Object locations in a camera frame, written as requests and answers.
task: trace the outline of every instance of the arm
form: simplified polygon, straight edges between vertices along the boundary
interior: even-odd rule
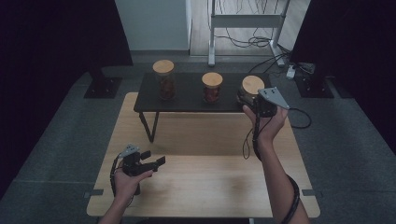
[[[125,209],[134,196],[137,184],[152,174],[153,171],[147,171],[138,176],[128,176],[119,167],[115,173],[116,196],[99,224],[119,224]]]
[[[247,106],[244,105],[243,108],[245,114],[254,125],[256,115]],[[262,159],[265,182],[276,223],[280,223],[287,215],[294,198],[293,186],[274,151],[274,139],[285,124],[287,115],[288,111],[286,109],[278,107],[277,113],[272,117],[271,121],[269,121],[270,118],[261,118],[260,130],[268,121],[269,123],[258,137],[258,150]],[[297,210],[290,223],[309,223],[308,215],[301,201],[299,201]]]

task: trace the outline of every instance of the black table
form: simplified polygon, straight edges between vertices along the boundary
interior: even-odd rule
[[[199,112],[199,113],[241,113],[242,107],[236,102],[236,94],[242,80],[247,76],[257,76],[262,79],[265,88],[271,87],[268,75],[226,73],[221,74],[223,81],[220,86],[219,100],[214,104],[204,101],[203,73],[176,73],[176,96],[172,100],[162,100],[159,96],[160,85],[154,73],[146,73],[143,77],[137,95],[134,111],[139,113],[148,139],[154,142],[160,112]],[[152,132],[149,130],[144,112],[155,112]]]

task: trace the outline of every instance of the table leg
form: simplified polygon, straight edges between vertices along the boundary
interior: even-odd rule
[[[143,126],[145,126],[146,133],[148,135],[148,140],[150,143],[154,142],[154,136],[155,136],[155,131],[157,130],[157,123],[158,123],[158,117],[160,116],[160,112],[155,113],[155,120],[154,124],[152,126],[152,132],[149,130],[148,122],[146,121],[145,115],[143,112],[139,112],[139,118],[143,123]]]

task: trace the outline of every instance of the white wall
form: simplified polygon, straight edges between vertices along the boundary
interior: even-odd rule
[[[130,50],[190,49],[190,0],[116,0]]]

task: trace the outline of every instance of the power strip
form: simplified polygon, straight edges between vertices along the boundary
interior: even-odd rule
[[[288,73],[286,74],[286,78],[294,79],[295,73],[296,73],[296,70],[293,68],[293,65],[289,65],[289,70],[288,70]]]

